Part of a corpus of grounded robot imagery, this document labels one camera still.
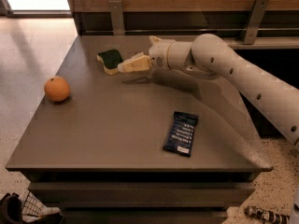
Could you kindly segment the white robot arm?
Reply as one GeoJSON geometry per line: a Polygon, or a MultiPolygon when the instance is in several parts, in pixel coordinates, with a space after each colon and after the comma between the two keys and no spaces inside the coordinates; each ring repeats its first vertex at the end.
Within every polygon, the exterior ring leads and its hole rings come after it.
{"type": "Polygon", "coordinates": [[[299,90],[239,56],[212,34],[193,42],[152,36],[149,53],[138,53],[118,64],[122,73],[152,67],[176,69],[200,78],[225,77],[293,145],[299,144],[299,90]]]}

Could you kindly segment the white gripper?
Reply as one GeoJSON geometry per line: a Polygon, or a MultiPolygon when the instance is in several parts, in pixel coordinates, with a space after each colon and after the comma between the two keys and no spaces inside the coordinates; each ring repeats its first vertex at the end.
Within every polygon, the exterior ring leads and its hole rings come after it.
{"type": "Polygon", "coordinates": [[[149,48],[149,56],[141,55],[125,60],[118,64],[118,70],[121,73],[142,72],[150,70],[151,64],[156,68],[169,69],[167,56],[174,40],[161,39],[158,36],[150,35],[149,42],[151,44],[149,48]]]}

